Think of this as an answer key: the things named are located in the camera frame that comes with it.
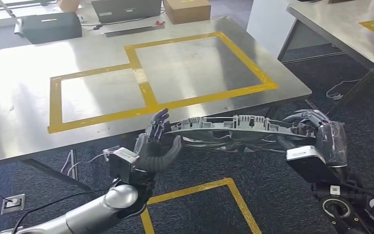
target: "cardboard box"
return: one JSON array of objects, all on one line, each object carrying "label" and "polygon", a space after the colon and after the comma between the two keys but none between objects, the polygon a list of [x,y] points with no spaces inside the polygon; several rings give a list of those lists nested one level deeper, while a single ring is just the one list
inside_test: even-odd
[{"label": "cardboard box", "polygon": [[211,7],[207,0],[164,0],[164,7],[173,24],[210,19]]}]

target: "black case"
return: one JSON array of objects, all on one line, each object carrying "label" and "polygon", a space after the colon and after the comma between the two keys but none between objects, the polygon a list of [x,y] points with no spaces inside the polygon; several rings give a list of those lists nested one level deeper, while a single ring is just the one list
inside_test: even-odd
[{"label": "black case", "polygon": [[56,13],[26,17],[22,32],[32,44],[82,37],[81,22],[75,13]]}]

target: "yellow floor tape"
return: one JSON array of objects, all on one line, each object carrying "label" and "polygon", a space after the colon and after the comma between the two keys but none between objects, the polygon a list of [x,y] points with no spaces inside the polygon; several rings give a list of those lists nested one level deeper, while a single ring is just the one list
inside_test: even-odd
[{"label": "yellow floor tape", "polygon": [[[154,204],[154,203],[157,203],[157,202],[162,202],[162,201],[174,199],[174,198],[177,198],[177,197],[186,196],[186,195],[189,195],[189,194],[198,193],[198,192],[201,192],[201,191],[205,191],[205,190],[209,190],[209,189],[213,189],[213,188],[217,188],[217,187],[225,186],[225,185],[227,185],[231,194],[233,195],[234,200],[236,201],[237,205],[239,206],[239,209],[242,212],[243,217],[245,218],[251,232],[253,234],[262,234],[262,232],[260,231],[260,228],[258,227],[256,221],[254,220],[251,212],[249,211],[249,208],[247,207],[246,203],[244,202],[243,197],[240,194],[239,189],[237,188],[237,186],[234,183],[232,178],[224,178],[224,179],[216,180],[216,181],[213,181],[213,182],[210,182],[210,183],[201,184],[201,185],[193,186],[193,187],[190,187],[190,188],[177,190],[177,191],[174,191],[174,192],[171,192],[171,193],[154,196],[154,197],[149,199],[147,204],[150,205],[150,204]],[[146,234],[154,234],[153,224],[151,222],[150,215],[148,213],[147,208],[141,214],[141,220],[143,222],[144,230],[145,230]]]}]

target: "white cable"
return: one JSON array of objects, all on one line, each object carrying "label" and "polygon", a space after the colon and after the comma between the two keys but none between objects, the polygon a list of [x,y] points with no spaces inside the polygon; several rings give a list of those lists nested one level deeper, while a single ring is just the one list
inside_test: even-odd
[{"label": "white cable", "polygon": [[104,154],[97,155],[97,156],[93,157],[91,160],[89,160],[88,162],[77,162],[76,164],[74,164],[74,165],[73,165],[73,166],[68,170],[67,176],[70,176],[71,170],[72,170],[74,167],[76,167],[78,164],[80,164],[80,163],[90,163],[90,162],[94,161],[95,159],[97,159],[97,158],[99,158],[99,157],[101,157],[101,156],[103,156],[103,155],[104,155]]},{"label": "white cable", "polygon": [[332,91],[333,89],[335,89],[336,87],[338,87],[339,85],[341,85],[341,84],[343,84],[343,83],[348,83],[348,82],[357,82],[357,81],[360,81],[360,80],[361,80],[361,79],[344,80],[344,81],[342,81],[341,83],[339,83],[339,84],[333,86],[332,88],[330,88],[330,89],[326,92],[326,96],[327,96],[328,98],[333,99],[333,100],[337,100],[337,99],[334,99],[334,97],[336,97],[336,96],[333,96],[333,97],[329,96],[329,92],[330,92],[330,91]]},{"label": "white cable", "polygon": [[71,157],[71,151],[68,153],[67,160],[65,161],[64,166],[61,169],[61,173],[64,173],[64,170],[67,167],[67,164],[68,164],[68,161],[70,160],[70,157]]},{"label": "white cable", "polygon": [[357,81],[360,81],[360,80],[361,80],[361,79],[344,80],[344,81],[342,81],[341,83],[339,83],[339,84],[333,86],[332,88],[330,88],[330,89],[326,92],[326,96],[327,96],[328,98],[333,99],[334,97],[329,96],[329,92],[332,91],[334,88],[338,87],[339,85],[341,85],[341,84],[343,84],[343,83],[357,82]]}]

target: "transparent plastic cover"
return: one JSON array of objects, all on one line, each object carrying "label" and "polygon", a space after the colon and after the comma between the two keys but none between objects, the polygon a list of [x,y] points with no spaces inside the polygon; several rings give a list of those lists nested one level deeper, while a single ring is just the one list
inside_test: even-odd
[{"label": "transparent plastic cover", "polygon": [[332,121],[318,128],[316,148],[322,153],[329,167],[344,167],[346,160],[346,135],[343,124]]}]

